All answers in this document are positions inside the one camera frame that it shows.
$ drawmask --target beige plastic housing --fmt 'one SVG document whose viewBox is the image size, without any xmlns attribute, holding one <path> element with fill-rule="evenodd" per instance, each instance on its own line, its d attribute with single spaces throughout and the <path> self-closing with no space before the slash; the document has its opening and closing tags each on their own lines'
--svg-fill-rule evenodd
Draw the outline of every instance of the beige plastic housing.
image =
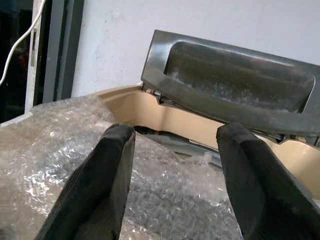
<svg viewBox="0 0 320 240">
<path fill-rule="evenodd" d="M 94 95 L 102 98 L 118 122 L 170 132 L 218 150 L 216 134 L 222 123 L 172 106 L 160 105 L 152 94 L 142 91 L 141 86 L 114 88 Z M 278 144 L 263 136 L 257 137 L 269 145 L 285 167 L 311 192 L 312 197 L 320 200 L 320 150 L 298 140 L 286 140 Z"/>
</svg>

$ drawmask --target gray plastic lid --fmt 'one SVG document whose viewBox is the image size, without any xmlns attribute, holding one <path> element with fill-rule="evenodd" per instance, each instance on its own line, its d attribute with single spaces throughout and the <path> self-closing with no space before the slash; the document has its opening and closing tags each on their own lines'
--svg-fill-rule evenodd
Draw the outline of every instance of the gray plastic lid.
<svg viewBox="0 0 320 240">
<path fill-rule="evenodd" d="M 141 80 L 175 103 L 224 123 L 320 136 L 320 67 L 156 30 Z"/>
</svg>

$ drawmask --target plastic packaging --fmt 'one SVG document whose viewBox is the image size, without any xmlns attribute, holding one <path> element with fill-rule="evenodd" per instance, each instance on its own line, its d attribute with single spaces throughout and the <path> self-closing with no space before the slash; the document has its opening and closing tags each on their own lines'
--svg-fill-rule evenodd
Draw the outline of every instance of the plastic packaging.
<svg viewBox="0 0 320 240">
<path fill-rule="evenodd" d="M 100 99 L 87 96 L 40 105 L 0 128 L 7 203 L 0 229 L 33 239 L 72 171 L 113 122 Z M 176 154 L 137 134 L 120 239 L 241 239 L 223 172 L 210 160 L 209 153 Z"/>
</svg>

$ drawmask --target white wall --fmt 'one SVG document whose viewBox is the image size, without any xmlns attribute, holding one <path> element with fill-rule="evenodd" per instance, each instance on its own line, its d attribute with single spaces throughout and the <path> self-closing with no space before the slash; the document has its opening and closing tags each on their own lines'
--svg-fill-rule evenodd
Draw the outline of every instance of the white wall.
<svg viewBox="0 0 320 240">
<path fill-rule="evenodd" d="M 154 29 L 320 65 L 320 0 L 85 0 L 72 96 L 140 81 Z"/>
</svg>

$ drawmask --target beige plastic part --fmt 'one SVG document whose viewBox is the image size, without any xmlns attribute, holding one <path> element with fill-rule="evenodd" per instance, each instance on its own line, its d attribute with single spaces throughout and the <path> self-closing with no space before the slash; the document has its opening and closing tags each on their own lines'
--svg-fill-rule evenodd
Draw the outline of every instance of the beige plastic part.
<svg viewBox="0 0 320 240">
<path fill-rule="evenodd" d="M 141 86 L 114 88 L 95 95 L 102 98 L 118 122 L 170 132 L 218 150 L 216 134 L 222 123 L 172 106 L 159 105 L 153 95 L 141 91 Z M 286 168 L 311 192 L 313 198 L 320 199 L 318 148 L 297 140 L 286 140 L 278 144 L 263 136 L 257 137 L 269 145 Z"/>
</svg>

